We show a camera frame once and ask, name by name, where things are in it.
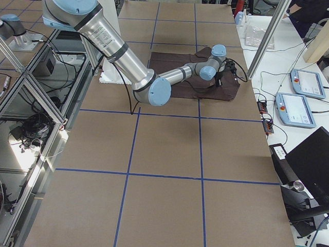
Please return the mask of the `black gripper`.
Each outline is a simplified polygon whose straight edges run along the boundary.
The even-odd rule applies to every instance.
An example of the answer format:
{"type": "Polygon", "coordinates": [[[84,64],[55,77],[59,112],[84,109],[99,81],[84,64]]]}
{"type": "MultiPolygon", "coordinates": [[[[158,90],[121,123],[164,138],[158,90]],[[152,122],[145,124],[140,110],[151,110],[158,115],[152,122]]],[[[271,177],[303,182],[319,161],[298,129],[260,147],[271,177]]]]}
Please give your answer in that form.
{"type": "Polygon", "coordinates": [[[220,72],[217,72],[216,74],[215,74],[215,84],[216,85],[222,85],[223,83],[222,83],[222,77],[223,77],[223,75],[224,75],[224,70],[223,71],[220,71],[220,72]]]}

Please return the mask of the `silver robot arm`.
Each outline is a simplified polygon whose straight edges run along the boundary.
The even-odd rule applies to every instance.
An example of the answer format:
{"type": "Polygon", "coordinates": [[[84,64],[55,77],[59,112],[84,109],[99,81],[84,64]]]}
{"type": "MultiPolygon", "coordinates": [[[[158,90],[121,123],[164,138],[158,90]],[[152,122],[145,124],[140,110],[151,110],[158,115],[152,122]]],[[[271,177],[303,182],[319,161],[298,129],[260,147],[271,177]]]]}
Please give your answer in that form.
{"type": "Polygon", "coordinates": [[[226,48],[217,44],[205,62],[188,63],[160,75],[148,69],[124,42],[103,14],[98,1],[43,1],[44,24],[59,30],[76,31],[120,68],[132,84],[137,101],[153,106],[166,104],[171,86],[192,76],[209,81],[225,68],[226,48]]]}
{"type": "Polygon", "coordinates": [[[9,43],[12,51],[31,52],[37,46],[43,35],[30,34],[15,14],[1,16],[1,38],[5,41],[13,37],[9,43]]]}

